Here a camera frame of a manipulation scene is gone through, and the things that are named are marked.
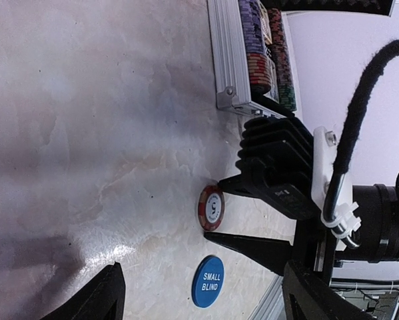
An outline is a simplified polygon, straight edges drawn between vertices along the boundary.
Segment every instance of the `poker chip with number 5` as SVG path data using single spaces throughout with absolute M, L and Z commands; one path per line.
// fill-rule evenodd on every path
M 216 185 L 205 187 L 199 197 L 198 218 L 205 231 L 214 231 L 224 215 L 224 195 Z

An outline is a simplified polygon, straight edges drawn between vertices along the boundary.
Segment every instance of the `red poker chip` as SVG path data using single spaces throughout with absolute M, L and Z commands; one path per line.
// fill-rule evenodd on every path
M 260 57 L 257 56 L 248 56 L 246 60 L 248 61 L 266 61 L 268 59 L 267 55 L 261 55 Z
M 267 65 L 248 65 L 248 70 L 265 70 L 269 71 L 270 68 Z
M 252 76 L 256 75 L 257 77 L 264 75 L 270 78 L 270 72 L 267 72 L 267 70 L 264 69 L 248 69 L 248 74 Z
M 252 72 L 250 72 L 249 73 L 249 77 L 250 77 L 250 79 L 254 79 L 254 78 L 257 78 L 257 79 L 266 79 L 266 80 L 270 80 L 270 75 L 265 75 L 264 73 L 252 73 Z
M 267 78 L 264 78 L 264 77 L 250 77 L 250 83 L 253 83 L 253 82 L 255 82 L 255 83 L 258 83 L 258 82 L 266 83 L 266 84 L 270 85 L 270 80 L 267 79 Z
M 248 68 L 269 69 L 269 64 L 267 64 L 267 63 L 248 63 Z
M 224 195 L 216 185 L 208 185 L 202 190 L 198 203 L 198 218 L 205 231 L 218 228 L 224 215 Z
M 261 60 L 266 59 L 266 55 L 264 53 L 247 53 L 247 59 Z
M 249 65 L 268 65 L 268 61 L 265 61 L 265 60 L 261 60 L 261 61 L 252 61 L 252 60 L 250 60 L 250 59 L 248 59 L 247 61 L 246 61 Z

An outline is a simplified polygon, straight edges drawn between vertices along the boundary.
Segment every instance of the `poker chip stack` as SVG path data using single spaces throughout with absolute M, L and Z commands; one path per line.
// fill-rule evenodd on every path
M 270 50 L 276 66 L 279 104 L 288 110 L 296 111 L 294 84 L 292 82 L 282 15 L 278 9 L 269 9 L 267 12 L 270 19 L 270 31 L 272 33 L 272 45 L 270 45 Z
M 270 91 L 270 63 L 261 29 L 257 0 L 238 0 L 244 33 L 251 91 L 264 95 Z
M 270 63 L 266 55 L 247 53 L 251 91 L 264 95 L 270 91 Z

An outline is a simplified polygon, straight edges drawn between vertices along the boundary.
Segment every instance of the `fuzzy black cable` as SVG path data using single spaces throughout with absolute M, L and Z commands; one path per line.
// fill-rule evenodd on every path
M 377 52 L 360 77 L 359 84 L 348 105 L 347 118 L 334 162 L 335 174 L 347 173 L 371 92 L 378 78 L 383 75 L 387 63 L 397 56 L 399 56 L 399 40 L 392 41 Z
M 343 176 L 349 169 L 354 146 L 359 138 L 360 128 L 365 118 L 368 102 L 371 98 L 371 92 L 378 78 L 383 75 L 387 63 L 397 56 L 399 56 L 399 40 L 392 41 L 379 50 L 362 73 L 353 98 L 348 105 L 346 121 L 344 122 L 343 131 L 337 148 L 337 156 L 333 164 L 334 172 L 322 212 L 325 220 L 328 222 L 335 219 L 334 211 L 338 192 L 341 188 Z M 334 229 L 334 232 L 342 233 L 342 230 Z M 343 239 L 343 242 L 351 249 L 355 249 L 359 246 L 359 244 L 355 243 L 350 237 Z

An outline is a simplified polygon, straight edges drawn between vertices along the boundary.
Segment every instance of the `black metal frame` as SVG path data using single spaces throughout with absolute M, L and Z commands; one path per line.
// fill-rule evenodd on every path
M 287 319 L 371 320 L 373 317 L 341 298 L 299 261 L 286 264 L 282 282 Z
M 115 262 L 42 320 L 122 320 L 124 303 L 124 275 L 121 265 Z
M 317 219 L 297 221 L 294 245 L 289 241 L 205 232 L 205 239 L 242 253 L 277 275 L 290 260 L 301 262 L 327 285 L 332 277 L 336 239 Z

